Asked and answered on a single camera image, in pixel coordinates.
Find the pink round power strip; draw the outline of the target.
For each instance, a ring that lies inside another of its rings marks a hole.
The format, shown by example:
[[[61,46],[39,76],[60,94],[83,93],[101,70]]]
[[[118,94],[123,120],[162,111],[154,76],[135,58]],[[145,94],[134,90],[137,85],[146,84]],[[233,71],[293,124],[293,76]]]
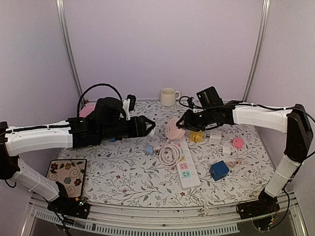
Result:
[[[165,127],[165,136],[171,141],[180,140],[184,137],[185,130],[178,128],[176,123],[179,121],[178,117],[171,118]]]

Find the yellow cube socket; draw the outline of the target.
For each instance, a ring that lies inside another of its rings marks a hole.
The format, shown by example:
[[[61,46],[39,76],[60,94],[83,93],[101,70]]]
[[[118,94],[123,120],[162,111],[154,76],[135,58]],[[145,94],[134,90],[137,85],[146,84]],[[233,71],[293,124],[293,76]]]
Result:
[[[190,131],[189,140],[194,143],[200,143],[203,139],[202,131]]]

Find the light blue plug adapter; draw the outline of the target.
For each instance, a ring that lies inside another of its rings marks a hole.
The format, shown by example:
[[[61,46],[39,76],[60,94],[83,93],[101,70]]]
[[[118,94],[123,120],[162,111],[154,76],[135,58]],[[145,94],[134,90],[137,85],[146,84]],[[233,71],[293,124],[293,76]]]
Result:
[[[152,146],[152,145],[146,146],[146,148],[145,148],[145,150],[144,150],[144,153],[145,153],[146,155],[149,155],[149,156],[154,155],[154,153],[155,153],[155,148],[154,148],[154,146]]]

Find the white cartoon cube socket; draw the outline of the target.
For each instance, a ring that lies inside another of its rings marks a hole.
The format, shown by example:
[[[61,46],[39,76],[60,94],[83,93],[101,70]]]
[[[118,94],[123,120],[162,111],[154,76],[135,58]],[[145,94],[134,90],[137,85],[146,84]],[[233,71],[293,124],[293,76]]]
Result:
[[[219,145],[221,142],[221,131],[211,130],[209,143],[211,145]]]

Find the small pink plug adapter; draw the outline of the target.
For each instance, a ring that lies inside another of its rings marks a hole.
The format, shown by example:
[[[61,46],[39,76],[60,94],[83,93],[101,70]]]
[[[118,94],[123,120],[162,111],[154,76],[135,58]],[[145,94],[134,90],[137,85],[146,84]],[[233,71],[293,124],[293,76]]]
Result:
[[[244,146],[244,140],[239,137],[235,137],[232,142],[232,146],[236,149],[242,149]]]

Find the white power strip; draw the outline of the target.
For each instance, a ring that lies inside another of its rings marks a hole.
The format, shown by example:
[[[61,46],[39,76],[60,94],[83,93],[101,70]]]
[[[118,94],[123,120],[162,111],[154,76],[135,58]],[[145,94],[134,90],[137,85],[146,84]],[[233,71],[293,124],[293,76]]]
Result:
[[[201,182],[185,137],[174,141],[173,144],[177,145],[182,152],[180,161],[176,166],[181,188],[187,190],[199,187]]]

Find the dark blue cube socket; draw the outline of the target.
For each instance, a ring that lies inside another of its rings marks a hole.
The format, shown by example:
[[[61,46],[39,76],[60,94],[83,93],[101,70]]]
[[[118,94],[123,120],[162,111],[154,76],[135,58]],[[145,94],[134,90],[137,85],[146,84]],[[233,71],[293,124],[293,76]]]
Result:
[[[227,176],[229,168],[224,161],[211,165],[209,173],[214,181],[219,181]]]

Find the white square adapter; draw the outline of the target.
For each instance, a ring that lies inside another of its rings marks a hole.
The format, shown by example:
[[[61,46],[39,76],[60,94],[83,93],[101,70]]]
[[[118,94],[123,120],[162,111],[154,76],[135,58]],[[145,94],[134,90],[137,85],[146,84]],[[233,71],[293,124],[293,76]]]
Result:
[[[155,134],[155,128],[152,129],[152,130],[148,133],[147,137],[151,137],[151,136],[153,136],[154,134]]]

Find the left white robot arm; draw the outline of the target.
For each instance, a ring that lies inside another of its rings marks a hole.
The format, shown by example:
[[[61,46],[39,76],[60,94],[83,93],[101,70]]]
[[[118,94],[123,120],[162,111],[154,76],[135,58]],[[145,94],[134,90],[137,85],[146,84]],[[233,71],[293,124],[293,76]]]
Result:
[[[69,118],[57,123],[27,127],[0,123],[0,177],[14,181],[46,200],[66,201],[64,185],[47,179],[30,167],[21,154],[51,149],[78,149],[97,146],[103,140],[146,137],[153,133],[155,122],[145,116],[118,119],[113,124],[90,118]]]

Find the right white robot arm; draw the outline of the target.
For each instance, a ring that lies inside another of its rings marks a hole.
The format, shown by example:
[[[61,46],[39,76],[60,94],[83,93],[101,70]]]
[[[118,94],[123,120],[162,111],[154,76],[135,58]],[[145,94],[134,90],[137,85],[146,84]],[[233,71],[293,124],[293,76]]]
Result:
[[[199,112],[188,109],[176,125],[190,131],[204,131],[211,124],[256,127],[276,168],[261,194],[273,199],[292,181],[302,163],[312,156],[309,151],[314,137],[311,121],[314,118],[302,104],[272,107],[230,101],[201,108]]]

